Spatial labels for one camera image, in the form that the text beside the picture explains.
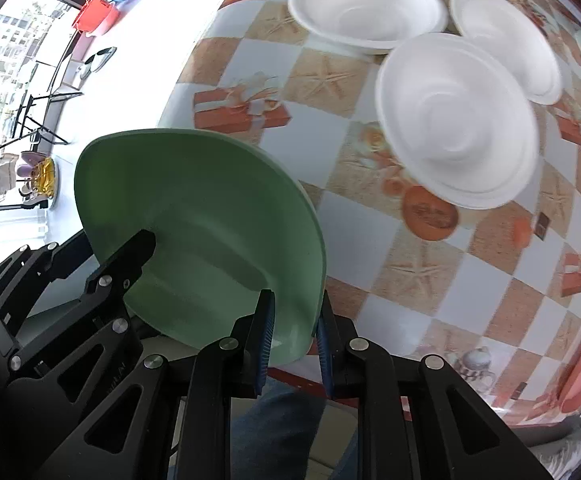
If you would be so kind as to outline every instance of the white foam bowl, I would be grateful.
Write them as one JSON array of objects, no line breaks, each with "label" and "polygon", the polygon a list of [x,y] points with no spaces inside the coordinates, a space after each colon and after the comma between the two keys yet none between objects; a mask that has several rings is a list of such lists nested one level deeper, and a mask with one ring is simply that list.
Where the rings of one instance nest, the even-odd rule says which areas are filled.
[{"label": "white foam bowl", "polygon": [[457,29],[512,73],[531,101],[551,105],[561,98],[557,58],[544,35],[506,0],[450,0]]},{"label": "white foam bowl", "polygon": [[310,32],[369,54],[448,25],[442,0],[288,0],[288,9]]},{"label": "white foam bowl", "polygon": [[438,197],[492,209],[528,185],[537,120],[510,72],[471,41],[426,34],[402,43],[381,66],[375,98],[395,155]]}]

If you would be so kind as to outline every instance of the silver bolt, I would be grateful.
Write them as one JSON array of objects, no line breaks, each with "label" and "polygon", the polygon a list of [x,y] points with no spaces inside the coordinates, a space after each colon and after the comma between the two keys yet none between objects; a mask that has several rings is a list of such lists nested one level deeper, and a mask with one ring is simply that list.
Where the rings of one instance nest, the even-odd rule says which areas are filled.
[{"label": "silver bolt", "polygon": [[19,355],[13,356],[13,358],[11,359],[11,370],[13,372],[16,372],[21,367],[22,367],[22,358],[19,357]]},{"label": "silver bolt", "polygon": [[438,355],[429,355],[424,364],[431,370],[441,370],[444,367],[444,360]]},{"label": "silver bolt", "polygon": [[110,283],[112,283],[112,278],[108,274],[99,278],[100,286],[109,286]]},{"label": "silver bolt", "polygon": [[112,331],[118,334],[123,334],[128,330],[128,321],[123,317],[118,317],[112,322]]},{"label": "silver bolt", "polygon": [[222,350],[234,350],[239,346],[239,341],[234,337],[224,337],[219,342],[219,348]]},{"label": "silver bolt", "polygon": [[164,358],[159,354],[152,354],[144,359],[144,366],[149,370],[159,368],[162,364],[164,364]]},{"label": "silver bolt", "polygon": [[368,341],[366,341],[363,337],[356,337],[355,339],[351,339],[348,345],[350,346],[350,349],[356,350],[357,352],[368,350],[368,347],[370,346]]}]

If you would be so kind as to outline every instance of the person's leg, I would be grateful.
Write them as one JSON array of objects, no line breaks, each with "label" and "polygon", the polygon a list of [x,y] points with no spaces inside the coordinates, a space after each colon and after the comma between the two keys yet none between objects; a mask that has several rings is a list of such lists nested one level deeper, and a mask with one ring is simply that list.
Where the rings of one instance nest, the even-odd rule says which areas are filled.
[{"label": "person's leg", "polygon": [[269,378],[230,430],[232,480],[304,480],[325,399]]},{"label": "person's leg", "polygon": [[357,480],[357,430],[337,462],[330,480]]}]

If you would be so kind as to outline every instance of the white floor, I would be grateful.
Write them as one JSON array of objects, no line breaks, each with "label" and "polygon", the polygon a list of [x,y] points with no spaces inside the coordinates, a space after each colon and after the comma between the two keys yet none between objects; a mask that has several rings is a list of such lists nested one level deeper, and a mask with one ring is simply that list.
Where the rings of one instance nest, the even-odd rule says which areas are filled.
[{"label": "white floor", "polygon": [[70,142],[53,148],[59,193],[48,212],[46,241],[63,242],[81,229],[73,178],[80,153],[97,137],[154,128],[193,46],[223,0],[130,0],[122,17],[91,43],[85,57],[116,46],[106,66],[91,74],[83,96],[68,101],[57,133]]}]

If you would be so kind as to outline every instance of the patterned tablecloth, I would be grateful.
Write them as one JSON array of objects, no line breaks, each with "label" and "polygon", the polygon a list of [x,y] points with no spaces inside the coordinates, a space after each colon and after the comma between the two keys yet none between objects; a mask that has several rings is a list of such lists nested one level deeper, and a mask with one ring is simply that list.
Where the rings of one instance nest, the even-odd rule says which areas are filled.
[{"label": "patterned tablecloth", "polygon": [[[317,209],[336,312],[393,354],[444,355],[515,425],[564,418],[558,393],[581,352],[581,12],[510,1],[557,53],[565,94],[534,105],[537,170],[496,210],[418,187],[377,122],[382,57],[322,43],[286,0],[223,2],[161,126],[222,132],[279,160]],[[314,355],[286,370],[320,377]]]}]

